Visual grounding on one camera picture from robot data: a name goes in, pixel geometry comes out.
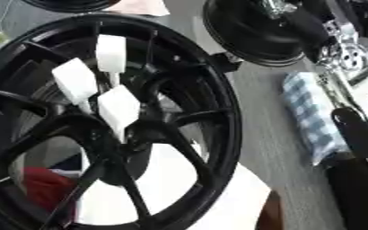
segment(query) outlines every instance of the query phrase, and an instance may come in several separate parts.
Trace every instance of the metal part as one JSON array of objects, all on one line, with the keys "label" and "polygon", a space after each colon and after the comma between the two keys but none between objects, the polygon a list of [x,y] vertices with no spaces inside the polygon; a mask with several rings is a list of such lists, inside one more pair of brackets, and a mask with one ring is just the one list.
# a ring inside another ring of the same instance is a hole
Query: metal part
[{"label": "metal part", "polygon": [[284,13],[292,13],[297,10],[297,6],[283,0],[262,0],[262,6],[271,19],[279,19]]}]

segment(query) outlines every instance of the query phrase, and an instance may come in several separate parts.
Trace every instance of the white foam block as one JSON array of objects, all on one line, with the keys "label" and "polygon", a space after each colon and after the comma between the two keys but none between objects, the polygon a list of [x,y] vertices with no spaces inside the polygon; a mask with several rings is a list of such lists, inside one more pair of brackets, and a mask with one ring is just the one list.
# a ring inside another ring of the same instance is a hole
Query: white foam block
[{"label": "white foam block", "polygon": [[54,68],[52,73],[58,88],[74,105],[85,102],[98,92],[94,73],[79,58]]},{"label": "white foam block", "polygon": [[100,35],[96,45],[98,68],[114,74],[126,72],[127,40],[125,37]]},{"label": "white foam block", "polygon": [[121,84],[99,96],[98,105],[101,117],[124,142],[124,129],[139,117],[139,100]]}]

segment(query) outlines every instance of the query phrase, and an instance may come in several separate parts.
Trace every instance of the wheel rim lip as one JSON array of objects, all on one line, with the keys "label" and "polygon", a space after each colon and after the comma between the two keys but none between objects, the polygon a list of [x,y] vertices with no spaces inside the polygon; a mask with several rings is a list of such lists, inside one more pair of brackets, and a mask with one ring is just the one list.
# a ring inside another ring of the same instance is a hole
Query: wheel rim lip
[{"label": "wheel rim lip", "polygon": [[[226,103],[231,104],[231,107],[234,111],[233,114],[228,116],[229,121],[230,121],[229,127],[231,129],[230,130],[231,133],[233,133],[233,136],[228,141],[228,144],[226,147],[225,157],[228,158],[228,160],[225,161],[224,164],[221,163],[221,167],[220,167],[221,169],[219,173],[222,176],[220,177],[221,180],[219,184],[216,185],[218,189],[208,192],[208,194],[204,195],[203,197],[205,197],[206,200],[204,200],[204,202],[200,202],[200,204],[197,205],[197,208],[192,207],[192,210],[190,212],[187,212],[185,216],[181,217],[180,219],[176,219],[175,221],[170,221],[170,223],[168,224],[168,226],[180,225],[183,228],[186,228],[190,226],[192,223],[194,223],[196,220],[198,220],[203,214],[205,214],[206,211],[210,208],[210,206],[215,202],[215,200],[222,193],[225,185],[227,185],[227,182],[232,177],[235,165],[237,164],[239,156],[240,156],[240,148],[241,148],[241,115],[240,115],[240,109],[239,109],[237,100],[235,99],[235,96],[234,96],[234,92],[232,91],[232,88],[229,85],[229,82],[224,77],[224,74],[222,74],[218,70],[213,60],[205,53],[204,50],[202,50],[195,43],[191,42],[190,40],[178,34],[177,32],[172,31],[171,29],[168,29],[159,24],[148,22],[143,19],[139,19],[137,17],[121,16],[121,15],[110,14],[110,13],[96,13],[96,14],[75,16],[75,17],[67,18],[64,20],[57,21],[57,22],[52,22],[52,23],[43,25],[33,31],[30,31],[26,33],[25,35],[22,35],[20,38],[16,39],[15,41],[12,41],[8,45],[6,45],[4,48],[2,48],[0,50],[0,60],[2,60],[5,55],[8,55],[14,52],[18,47],[21,46],[23,41],[27,39],[32,39],[32,38],[39,39],[40,35],[49,33],[50,31],[56,31],[61,26],[63,26],[63,24],[68,24],[70,22],[80,21],[80,20],[83,20],[83,21],[87,20],[88,22],[97,22],[98,20],[101,20],[101,19],[110,19],[110,17],[112,17],[114,20],[120,19],[121,21],[133,23],[137,26],[141,25],[141,26],[152,27],[154,29],[157,29],[158,31],[161,31],[163,35],[168,35],[167,37],[174,39],[177,42],[182,42],[183,44],[185,44],[185,46],[188,47],[189,50],[193,50],[194,52],[192,53],[192,55],[194,57],[197,57],[197,59],[207,62],[207,64],[209,65],[209,68],[208,68],[208,71],[210,72],[209,74],[215,78],[216,84],[220,84],[222,94],[225,94],[224,99],[226,100]],[[169,211],[170,210],[168,208],[164,210],[163,212],[161,212],[160,214],[163,215],[163,213],[166,213]]]},{"label": "wheel rim lip", "polygon": [[60,1],[51,1],[51,0],[22,0],[27,4],[31,4],[35,7],[52,11],[52,12],[60,12],[60,13],[87,13],[93,11],[103,10],[107,7],[110,7],[114,4],[117,4],[120,0],[95,0],[95,1],[80,1],[77,3],[76,1],[69,0],[70,3],[66,3],[67,0],[64,0],[63,3]]}]

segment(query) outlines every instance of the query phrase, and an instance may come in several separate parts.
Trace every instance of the black handle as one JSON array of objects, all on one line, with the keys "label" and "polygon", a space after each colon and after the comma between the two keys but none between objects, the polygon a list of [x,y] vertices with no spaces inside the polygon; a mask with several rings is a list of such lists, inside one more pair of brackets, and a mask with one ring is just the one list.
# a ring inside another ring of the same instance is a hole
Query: black handle
[{"label": "black handle", "polygon": [[318,62],[321,49],[335,42],[320,18],[303,8],[285,13],[284,18],[289,30],[300,40],[305,55],[314,63]]}]

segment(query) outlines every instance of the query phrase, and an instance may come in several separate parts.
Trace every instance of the wire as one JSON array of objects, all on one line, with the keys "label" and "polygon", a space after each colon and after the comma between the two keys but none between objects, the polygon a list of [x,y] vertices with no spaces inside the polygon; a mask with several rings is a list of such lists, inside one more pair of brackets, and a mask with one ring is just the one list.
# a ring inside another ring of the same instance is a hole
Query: wire
[{"label": "wire", "polygon": [[5,20],[5,17],[6,15],[9,13],[10,11],[10,8],[11,8],[11,5],[13,4],[13,0],[9,0],[7,6],[5,7],[5,10],[4,10],[4,13],[3,13],[3,16],[1,16],[1,19],[0,19],[0,32],[4,32],[4,28],[3,28],[3,23],[4,23],[4,20]]}]

